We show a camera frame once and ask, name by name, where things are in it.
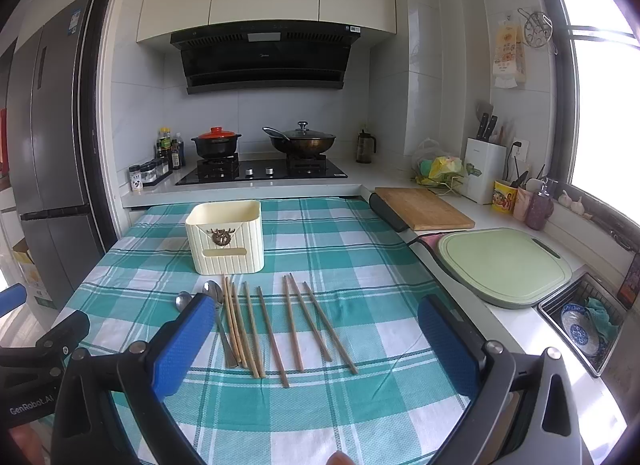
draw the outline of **towel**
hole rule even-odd
[[[607,312],[604,305],[598,301],[598,299],[590,297],[587,301],[587,310],[598,333],[602,335],[607,342],[612,342],[616,338],[616,335],[618,335],[618,327],[610,323],[609,312]]]

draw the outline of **green cutting board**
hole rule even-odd
[[[481,299],[504,308],[531,306],[571,279],[569,264],[541,241],[514,229],[443,236],[444,264]]]

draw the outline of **gas stove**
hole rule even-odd
[[[224,158],[198,160],[198,166],[175,185],[215,184],[215,182],[252,182],[300,178],[346,178],[324,155],[314,158],[275,158],[238,160],[238,153]]]

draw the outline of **window frame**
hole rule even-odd
[[[585,36],[576,37],[575,32],[581,30],[599,30],[587,26],[571,26],[563,0],[544,0],[546,13],[554,24],[552,41],[557,54],[554,58],[556,70],[556,125],[554,142],[549,168],[549,177],[558,180],[554,197],[558,198],[562,191],[576,201],[582,198],[585,211],[593,215],[591,221],[596,223],[607,234],[627,251],[640,251],[640,225],[622,214],[606,202],[596,198],[581,188],[569,184],[569,176],[573,173],[575,163],[575,146],[578,135],[578,117],[580,113],[580,87],[577,80],[578,67],[574,39],[584,40]],[[633,7],[627,0],[614,0],[638,34],[640,22]]]

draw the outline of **window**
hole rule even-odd
[[[633,230],[621,244],[638,248],[640,43],[620,0],[545,1],[559,52],[552,175],[617,241]]]

